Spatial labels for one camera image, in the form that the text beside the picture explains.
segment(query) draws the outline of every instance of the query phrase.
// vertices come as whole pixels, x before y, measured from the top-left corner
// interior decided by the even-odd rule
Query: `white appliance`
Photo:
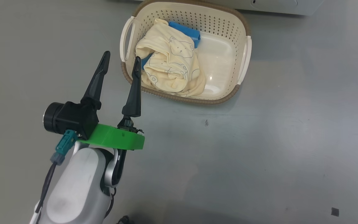
[[[324,0],[206,0],[234,9],[312,15]]]

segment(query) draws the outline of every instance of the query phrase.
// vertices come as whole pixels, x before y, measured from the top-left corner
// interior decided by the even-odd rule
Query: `plastic basket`
[[[191,97],[170,95],[146,86],[142,86],[143,91],[196,104],[219,104],[234,96],[247,72],[252,48],[250,28],[239,12],[192,0],[144,1],[125,23],[121,34],[121,67],[130,83],[135,46],[152,27],[154,19],[175,21],[200,31],[198,60],[207,82],[202,94]],[[128,35],[128,48],[125,50]]]

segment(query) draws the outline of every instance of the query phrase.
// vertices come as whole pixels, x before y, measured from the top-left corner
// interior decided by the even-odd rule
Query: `brown basket rim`
[[[132,78],[128,74],[125,62],[121,61],[121,69],[122,69],[122,73],[124,74],[125,79],[130,84],[132,84]],[[195,103],[195,104],[201,104],[201,105],[215,105],[215,104],[223,103],[223,102],[229,100],[230,98],[232,98],[234,96],[234,94],[236,94],[239,89],[240,89],[240,85],[237,84],[237,85],[234,86],[233,90],[223,98],[220,98],[220,99],[217,99],[217,100],[203,100],[203,99],[195,99],[195,98],[187,98],[187,97],[182,97],[182,96],[175,96],[175,95],[171,95],[171,94],[168,94],[168,93],[160,92],[160,91],[157,91],[157,90],[150,89],[150,88],[142,86],[142,91],[143,92],[148,92],[150,94],[161,96],[161,97],[171,99],[171,100],[187,102],[187,103]]]
[[[230,9],[224,6],[220,6],[220,5],[216,5],[216,4],[211,4],[211,3],[207,3],[207,2],[202,2],[202,1],[195,1],[195,0],[145,0],[144,2],[142,2],[138,8],[136,8],[135,12],[132,14],[134,17],[137,17],[138,13],[148,4],[152,4],[154,2],[177,2],[177,3],[186,3],[186,4],[193,4],[193,5],[198,5],[198,6],[205,6],[205,7],[210,7],[213,9],[217,9],[220,11],[224,11],[230,14],[235,15],[244,25],[244,28],[246,30],[246,35],[250,36],[250,26],[248,25],[246,19],[244,18],[244,16],[239,13],[237,10],[234,9]],[[121,69],[122,69],[122,73],[124,74],[125,79],[132,84],[132,78],[129,75],[127,69],[126,69],[126,63],[121,61]],[[217,99],[217,100],[203,100],[203,99],[195,99],[195,98],[187,98],[187,97],[182,97],[182,96],[175,96],[175,95],[171,95],[168,93],[164,93],[164,92],[160,92],[157,90],[153,90],[147,87],[142,86],[142,91],[144,92],[148,92],[150,94],[153,95],[157,95],[157,96],[161,96],[164,98],[168,98],[171,100],[176,100],[176,101],[181,101],[181,102],[187,102],[187,103],[195,103],[195,104],[201,104],[201,105],[216,105],[216,104],[220,104],[223,103],[227,100],[229,100],[230,98],[232,98],[234,96],[234,94],[237,93],[237,91],[240,89],[240,85],[237,84],[234,86],[233,90],[226,96],[224,96],[223,98]]]

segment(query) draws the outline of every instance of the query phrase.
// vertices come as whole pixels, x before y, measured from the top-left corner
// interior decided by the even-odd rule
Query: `black cable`
[[[37,218],[37,221],[35,222],[35,224],[38,224],[40,219],[41,219],[41,211],[39,212],[39,215],[38,215],[38,218]]]
[[[41,207],[44,205],[44,200],[45,200],[45,197],[47,196],[48,188],[49,188],[49,185],[51,184],[52,176],[53,176],[54,170],[56,168],[56,165],[57,165],[56,162],[52,163],[52,165],[51,165],[51,167],[50,167],[50,169],[48,171],[48,174],[45,177],[44,186],[42,186],[42,191],[41,191],[41,198],[39,200],[39,203],[38,203],[38,206],[37,206],[37,208],[35,210],[35,213],[40,212]]]
[[[110,214],[111,212],[111,209],[112,209],[112,206],[114,204],[114,196],[115,196],[115,193],[117,193],[117,189],[114,188],[114,194],[111,194],[111,202],[110,202],[110,206],[108,207],[108,210],[106,212],[106,215],[105,215],[105,218],[108,216],[108,214]]]

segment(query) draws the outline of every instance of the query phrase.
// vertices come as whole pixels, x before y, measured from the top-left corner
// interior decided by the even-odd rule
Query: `gray table surface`
[[[30,220],[59,140],[44,110],[78,102],[105,50],[99,119],[121,119],[119,38],[136,6],[0,0],[0,224]],[[144,93],[145,148],[128,153],[105,223],[358,223],[358,1],[243,13],[253,51],[240,91],[216,106]]]

